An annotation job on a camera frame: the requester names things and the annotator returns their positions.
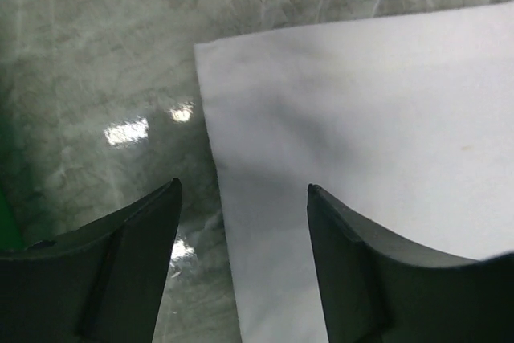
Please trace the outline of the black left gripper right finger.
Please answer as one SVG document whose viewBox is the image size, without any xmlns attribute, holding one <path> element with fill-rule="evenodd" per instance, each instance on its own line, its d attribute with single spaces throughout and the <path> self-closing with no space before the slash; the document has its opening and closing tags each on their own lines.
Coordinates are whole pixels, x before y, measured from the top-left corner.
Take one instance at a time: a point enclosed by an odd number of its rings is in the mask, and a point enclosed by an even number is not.
<svg viewBox="0 0 514 343">
<path fill-rule="evenodd" d="M 513 255 L 484 260 L 406 239 L 308 187 L 308 229 L 331 342 L 510 342 Z"/>
</svg>

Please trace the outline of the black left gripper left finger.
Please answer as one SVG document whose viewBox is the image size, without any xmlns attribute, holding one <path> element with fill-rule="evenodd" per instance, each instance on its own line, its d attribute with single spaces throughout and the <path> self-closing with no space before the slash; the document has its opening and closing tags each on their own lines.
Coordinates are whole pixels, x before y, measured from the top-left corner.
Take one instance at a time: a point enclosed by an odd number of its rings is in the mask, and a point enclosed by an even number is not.
<svg viewBox="0 0 514 343">
<path fill-rule="evenodd" d="M 74 231 L 1 253 L 4 342 L 150 342 L 182 208 L 182 184 Z"/>
</svg>

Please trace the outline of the white t-shirt with red print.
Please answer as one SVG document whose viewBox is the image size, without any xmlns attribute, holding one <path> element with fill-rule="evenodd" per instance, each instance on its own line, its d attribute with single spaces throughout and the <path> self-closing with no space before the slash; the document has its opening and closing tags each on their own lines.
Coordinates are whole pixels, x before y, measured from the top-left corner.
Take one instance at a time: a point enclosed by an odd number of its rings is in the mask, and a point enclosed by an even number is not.
<svg viewBox="0 0 514 343">
<path fill-rule="evenodd" d="M 308 187 L 425 247 L 513 255 L 513 4 L 194 48 L 245 342 L 331 342 Z"/>
</svg>

